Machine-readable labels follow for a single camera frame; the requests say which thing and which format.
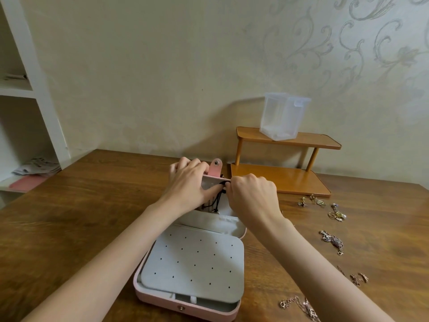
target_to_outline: black cord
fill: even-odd
[[[219,184],[225,185],[227,181],[222,181]],[[205,209],[205,208],[210,208],[212,207],[215,203],[216,203],[216,208],[213,209],[213,213],[219,213],[219,210],[217,210],[217,206],[219,205],[219,201],[221,200],[221,195],[222,193],[226,193],[226,191],[224,189],[222,189],[217,195],[216,198],[214,198],[212,204],[208,204],[208,205],[201,205],[201,209]]]

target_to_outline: white shelving unit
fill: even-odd
[[[54,151],[62,168],[70,154],[36,55],[20,0],[0,0],[0,208],[19,193],[11,174],[43,151]],[[28,80],[6,78],[27,75]]]

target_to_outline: wooden stand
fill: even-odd
[[[264,176],[276,184],[277,192],[290,193],[294,195],[311,195],[329,197],[331,192],[319,180],[311,170],[318,154],[319,148],[341,149],[341,145],[331,137],[324,134],[298,132],[295,139],[274,141],[253,127],[237,127],[236,162],[231,164],[232,176],[244,176],[253,173],[256,176]],[[271,167],[261,165],[240,164],[240,155],[243,141],[263,142],[274,145],[314,147],[313,154],[305,170],[298,168]]]

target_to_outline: wooden shelf leg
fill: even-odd
[[[237,154],[236,154],[236,162],[235,162],[236,166],[238,166],[240,163],[240,155],[241,155],[242,146],[243,146],[243,139],[239,138],[239,144],[237,145]]]
[[[311,154],[310,161],[308,162],[307,168],[305,169],[306,172],[309,172],[311,168],[313,167],[314,161],[316,160],[316,156],[318,155],[319,148],[314,148],[313,153]]]

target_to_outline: transparent box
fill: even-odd
[[[275,141],[295,139],[309,102],[288,93],[266,93],[260,132]]]

